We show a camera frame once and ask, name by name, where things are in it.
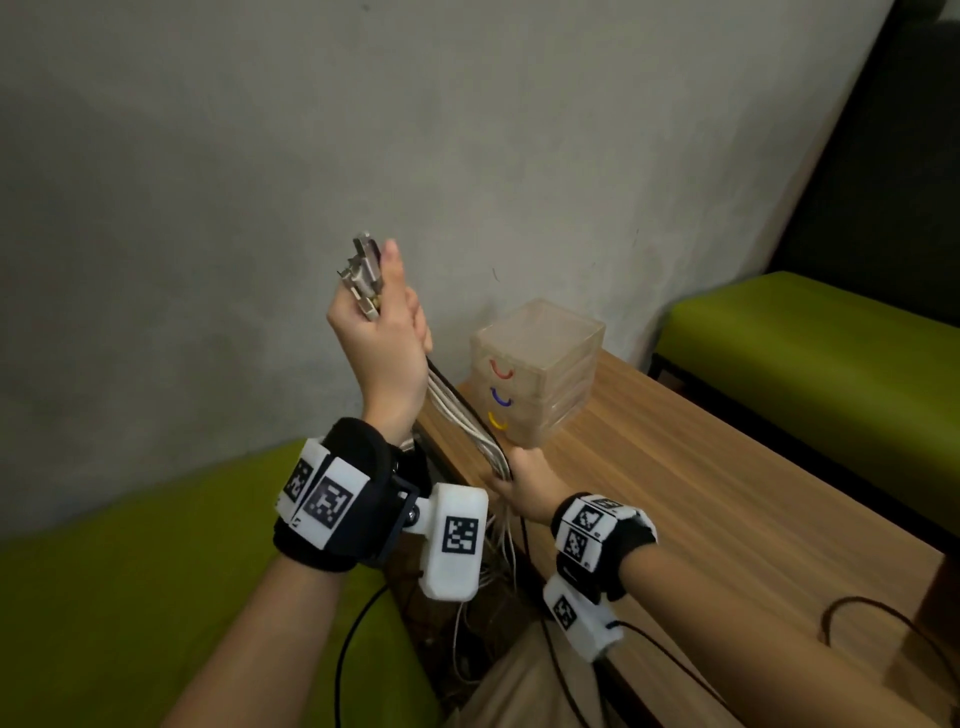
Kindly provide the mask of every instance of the wrist-mounted device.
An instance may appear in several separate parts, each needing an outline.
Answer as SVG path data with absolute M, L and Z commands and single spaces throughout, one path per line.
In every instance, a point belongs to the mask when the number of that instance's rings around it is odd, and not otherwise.
M 438 483 L 422 494 L 396 474 L 402 457 L 361 420 L 337 422 L 322 443 L 307 440 L 276 499 L 274 544 L 314 569 L 379 568 L 400 531 L 427 538 L 420 567 L 434 599 L 466 600 L 477 590 L 487 492 Z
M 626 594 L 619 569 L 631 551 L 655 544 L 657 528 L 638 508 L 589 493 L 567 498 L 550 524 L 557 573 L 543 600 L 574 650 L 588 662 L 623 639 L 610 601 Z

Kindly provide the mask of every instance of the beige pants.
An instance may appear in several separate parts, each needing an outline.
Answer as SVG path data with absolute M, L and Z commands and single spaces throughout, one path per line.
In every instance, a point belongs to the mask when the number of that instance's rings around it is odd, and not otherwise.
M 547 629 L 581 713 L 589 725 L 603 725 L 593 668 L 573 651 L 559 626 L 551 621 Z M 491 667 L 467 705 L 450 716 L 445 728 L 494 726 L 579 728 L 550 661 L 539 622 L 531 624 L 510 651 Z

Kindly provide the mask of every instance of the blue drawer handle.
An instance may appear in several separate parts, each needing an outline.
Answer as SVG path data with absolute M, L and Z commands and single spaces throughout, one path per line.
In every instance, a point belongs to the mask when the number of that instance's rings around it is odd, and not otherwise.
M 509 407 L 511 404 L 514 403 L 513 400 L 507 400 L 507 401 L 502 400 L 502 399 L 496 394 L 496 389 L 495 389 L 494 387 L 491 387 L 491 388 L 490 388 L 490 393 L 493 395 L 493 398 L 496 400 L 496 403 L 497 403 L 497 404 L 502 404 L 504 407 Z

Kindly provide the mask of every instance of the forearm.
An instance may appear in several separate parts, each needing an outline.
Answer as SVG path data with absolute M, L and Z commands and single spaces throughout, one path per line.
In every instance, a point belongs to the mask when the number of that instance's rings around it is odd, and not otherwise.
M 829 648 L 660 546 L 620 566 L 627 591 L 750 726 L 932 726 Z
M 164 726 L 297 725 L 343 579 L 278 556 Z

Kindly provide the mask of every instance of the green seat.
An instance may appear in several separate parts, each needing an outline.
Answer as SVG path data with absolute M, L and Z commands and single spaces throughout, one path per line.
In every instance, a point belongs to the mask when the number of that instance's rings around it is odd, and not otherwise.
M 676 304 L 656 351 L 960 535 L 960 329 L 781 272 Z
M 0 546 L 0 725 L 156 726 L 276 553 L 273 501 L 295 443 L 128 498 Z M 383 584 L 350 575 L 303 724 L 333 724 L 333 673 L 356 615 Z M 382 596 L 345 662 L 347 726 L 441 721 Z

